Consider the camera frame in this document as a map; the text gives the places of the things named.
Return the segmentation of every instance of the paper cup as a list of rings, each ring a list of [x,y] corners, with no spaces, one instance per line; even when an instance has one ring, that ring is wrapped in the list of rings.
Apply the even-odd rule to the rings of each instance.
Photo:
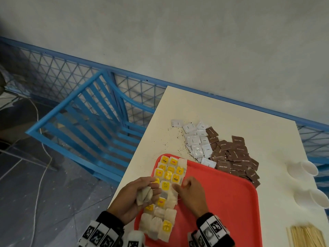
[[[298,191],[294,195],[296,203],[306,208],[329,208],[329,199],[319,189],[310,189],[307,191]]]
[[[319,171],[315,164],[308,160],[298,162],[297,164],[291,164],[287,168],[290,176],[297,179],[305,179],[319,174]]]

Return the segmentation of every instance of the gray wall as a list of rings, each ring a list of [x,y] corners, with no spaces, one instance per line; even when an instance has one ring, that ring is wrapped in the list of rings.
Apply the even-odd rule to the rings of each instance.
[[[0,0],[0,35],[329,124],[329,0]]]

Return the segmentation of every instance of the white table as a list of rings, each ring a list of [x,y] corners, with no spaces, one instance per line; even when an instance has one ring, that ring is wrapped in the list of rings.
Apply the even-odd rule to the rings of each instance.
[[[329,244],[324,210],[303,209],[294,201],[295,190],[316,188],[313,178],[297,181],[287,173],[287,163],[307,159],[295,122],[174,87],[167,87],[114,198],[130,181],[150,176],[163,153],[194,160],[185,147],[183,129],[172,128],[171,119],[194,124],[202,120],[227,141],[232,141],[232,135],[245,138],[250,156],[260,163],[257,193],[264,247],[289,246],[286,227],[309,222]],[[133,222],[126,232],[132,229]]]

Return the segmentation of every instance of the hand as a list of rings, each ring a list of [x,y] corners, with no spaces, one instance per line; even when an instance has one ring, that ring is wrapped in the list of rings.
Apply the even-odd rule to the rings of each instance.
[[[154,177],[141,177],[128,183],[121,189],[107,211],[120,219],[124,225],[128,224],[137,216],[141,209],[156,203],[159,199],[162,190],[159,188],[158,183],[151,183],[154,181]],[[137,191],[147,186],[153,189],[153,197],[149,203],[137,206]]]
[[[172,184],[172,187],[178,192],[185,206],[191,210],[196,218],[209,212],[205,191],[194,177],[186,178],[182,186]]]

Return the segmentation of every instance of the blue chair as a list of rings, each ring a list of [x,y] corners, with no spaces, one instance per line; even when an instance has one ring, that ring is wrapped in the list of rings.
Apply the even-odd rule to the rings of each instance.
[[[121,92],[113,73],[100,70],[26,133],[117,186],[146,130],[128,121],[126,105],[155,112]]]

